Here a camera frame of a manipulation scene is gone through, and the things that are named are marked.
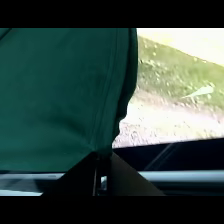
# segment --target bright sky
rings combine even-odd
[[[138,35],[224,66],[224,28],[137,28]]]

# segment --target green fabric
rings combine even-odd
[[[0,29],[0,170],[110,156],[137,77],[135,28]]]

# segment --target gravel ground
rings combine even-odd
[[[140,92],[128,106],[113,147],[224,136],[224,116],[197,106],[178,105]]]

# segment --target ground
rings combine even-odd
[[[120,123],[121,133],[113,147],[224,136],[224,67],[221,66],[224,56],[220,59],[218,53],[214,53],[212,38],[207,38],[207,43],[214,55],[208,58],[206,53],[193,52],[190,47],[186,52],[181,45],[175,49],[160,44],[165,38],[159,37],[158,42],[155,35],[152,35],[153,41],[149,37],[139,37],[137,89],[129,103],[127,117]],[[216,45],[218,43],[224,46],[224,41],[216,40]],[[213,86],[212,94],[194,100],[182,98],[206,85]]]

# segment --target green grass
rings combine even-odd
[[[211,98],[202,95],[195,100],[197,104],[224,109],[224,67],[142,37],[138,41],[141,89],[177,102],[192,103],[181,97],[212,83],[215,88]]]

